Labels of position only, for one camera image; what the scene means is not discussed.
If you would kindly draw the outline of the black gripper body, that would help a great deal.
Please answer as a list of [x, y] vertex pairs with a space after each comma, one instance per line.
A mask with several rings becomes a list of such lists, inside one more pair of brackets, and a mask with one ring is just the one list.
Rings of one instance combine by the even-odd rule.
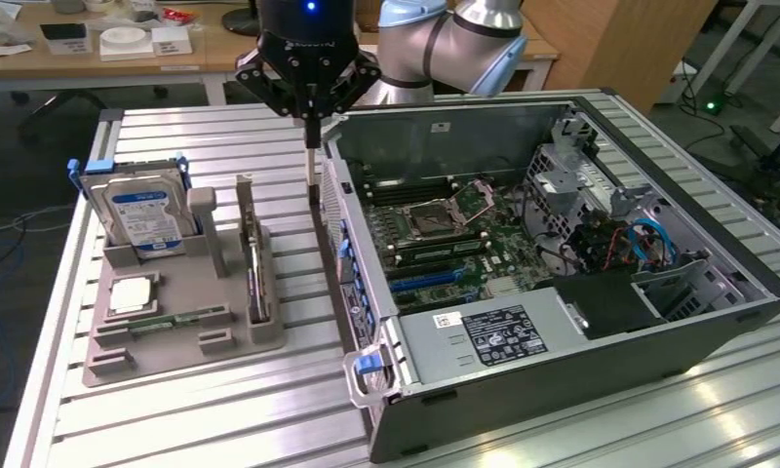
[[290, 84], [332, 84], [357, 55], [354, 3], [269, 0], [256, 3], [257, 51]]

